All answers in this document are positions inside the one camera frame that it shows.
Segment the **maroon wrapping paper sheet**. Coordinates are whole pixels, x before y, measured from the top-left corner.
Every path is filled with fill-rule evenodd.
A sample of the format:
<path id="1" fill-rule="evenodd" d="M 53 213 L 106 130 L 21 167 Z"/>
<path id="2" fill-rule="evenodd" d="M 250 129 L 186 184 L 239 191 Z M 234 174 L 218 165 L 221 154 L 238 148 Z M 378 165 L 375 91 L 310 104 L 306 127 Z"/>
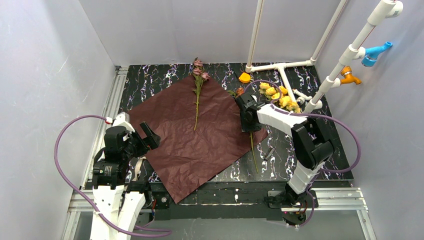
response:
<path id="1" fill-rule="evenodd" d="M 187 76 L 128 112 L 140 136 L 142 122 L 160 136 L 146 158 L 176 203 L 268 137 L 266 129 L 242 131 L 239 107 L 215 80 L 203 84 L 200 96 L 194 88 Z"/>

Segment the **yellow fake flower bunch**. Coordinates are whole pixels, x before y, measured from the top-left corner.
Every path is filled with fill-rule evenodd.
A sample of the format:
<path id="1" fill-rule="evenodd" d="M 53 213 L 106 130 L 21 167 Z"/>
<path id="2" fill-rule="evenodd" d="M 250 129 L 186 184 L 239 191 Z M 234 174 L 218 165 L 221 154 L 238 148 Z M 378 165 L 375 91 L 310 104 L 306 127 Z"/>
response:
<path id="1" fill-rule="evenodd" d="M 288 94 L 288 90 L 284 86 L 278 88 L 271 86 L 269 83 L 261 82 L 259 85 L 259 92 L 263 94 L 268 100 L 277 100 L 275 105 L 279 106 L 288 112 L 300 114 L 301 108 L 296 101 L 292 101 Z"/>

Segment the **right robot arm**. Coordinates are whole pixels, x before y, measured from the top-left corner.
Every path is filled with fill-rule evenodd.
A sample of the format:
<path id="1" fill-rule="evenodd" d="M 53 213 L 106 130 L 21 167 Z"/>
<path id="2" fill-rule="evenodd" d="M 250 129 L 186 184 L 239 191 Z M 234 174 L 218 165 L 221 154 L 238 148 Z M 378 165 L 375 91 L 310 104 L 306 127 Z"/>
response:
<path id="1" fill-rule="evenodd" d="M 271 126 L 292 139 L 297 164 L 284 190 L 267 196 L 265 202 L 274 206 L 295 206 L 305 202 L 319 170 L 334 153 L 334 143 L 326 124 L 316 117 L 305 117 L 262 103 L 243 93 L 235 98 L 239 107 L 243 132 L 257 132 L 263 125 Z"/>

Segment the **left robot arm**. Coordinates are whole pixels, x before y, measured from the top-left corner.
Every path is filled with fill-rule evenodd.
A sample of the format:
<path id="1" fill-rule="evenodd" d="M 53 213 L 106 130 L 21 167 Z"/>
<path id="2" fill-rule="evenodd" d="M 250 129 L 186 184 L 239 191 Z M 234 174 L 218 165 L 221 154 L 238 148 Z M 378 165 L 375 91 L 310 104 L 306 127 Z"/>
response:
<path id="1" fill-rule="evenodd" d="M 104 157 L 93 166 L 93 213 L 90 239 L 129 240 L 137 217 L 146 203 L 146 182 L 134 178 L 126 184 L 130 161 L 159 147 L 161 138 L 146 122 L 140 123 L 142 138 L 124 123 L 108 128 Z"/>

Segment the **orange fake flower stem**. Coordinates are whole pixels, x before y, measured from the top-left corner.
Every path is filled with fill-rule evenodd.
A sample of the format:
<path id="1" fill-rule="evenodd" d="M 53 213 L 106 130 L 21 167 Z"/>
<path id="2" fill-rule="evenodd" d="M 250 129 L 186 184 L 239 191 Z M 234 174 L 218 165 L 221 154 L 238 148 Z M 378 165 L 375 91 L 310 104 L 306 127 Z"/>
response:
<path id="1" fill-rule="evenodd" d="M 244 88 L 239 87 L 235 91 L 227 90 L 227 92 L 235 99 L 235 98 L 241 96 L 244 93 Z M 250 137 L 250 146 L 251 146 L 252 158 L 253 158 L 256 173 L 258 174 L 259 170 L 258 170 L 258 165 L 257 165 L 257 161 L 256 161 L 255 151 L 254 151 L 254 136 L 253 136 L 252 131 L 249 132 L 249 137 Z"/>

